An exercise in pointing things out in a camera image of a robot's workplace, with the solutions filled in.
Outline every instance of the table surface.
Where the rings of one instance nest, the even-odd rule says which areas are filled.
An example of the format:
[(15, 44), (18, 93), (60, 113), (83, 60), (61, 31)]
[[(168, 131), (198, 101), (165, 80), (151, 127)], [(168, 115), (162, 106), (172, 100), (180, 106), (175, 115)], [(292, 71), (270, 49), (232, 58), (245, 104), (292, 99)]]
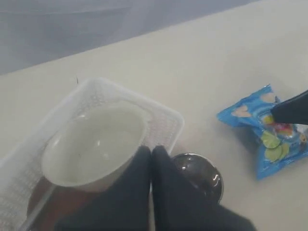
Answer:
[(179, 111), (173, 154), (212, 160), (222, 204), (263, 231), (307, 230), (307, 159), (262, 181), (256, 147), (216, 113), (272, 84), (282, 99), (308, 88), (308, 2), (265, 0), (0, 77), (0, 153), (6, 155), (87, 78), (105, 77)]

